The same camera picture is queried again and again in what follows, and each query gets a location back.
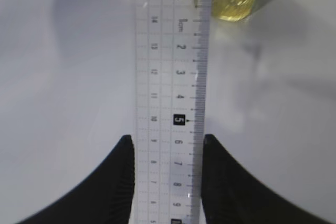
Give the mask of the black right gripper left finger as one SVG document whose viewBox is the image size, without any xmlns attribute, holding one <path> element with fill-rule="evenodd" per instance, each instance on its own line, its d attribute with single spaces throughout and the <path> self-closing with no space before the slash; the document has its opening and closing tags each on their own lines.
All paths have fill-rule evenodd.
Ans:
<svg viewBox="0 0 336 224">
<path fill-rule="evenodd" d="M 135 188 L 134 145 L 121 137 L 103 162 L 69 193 L 23 223 L 129 223 Z"/>
</svg>

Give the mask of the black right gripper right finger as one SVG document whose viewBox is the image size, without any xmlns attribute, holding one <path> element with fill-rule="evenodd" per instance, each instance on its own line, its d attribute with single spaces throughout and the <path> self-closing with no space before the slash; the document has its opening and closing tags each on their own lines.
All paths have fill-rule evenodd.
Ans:
<svg viewBox="0 0 336 224">
<path fill-rule="evenodd" d="M 324 223 L 258 181 L 219 140 L 203 144 L 201 199 L 206 223 Z"/>
</svg>

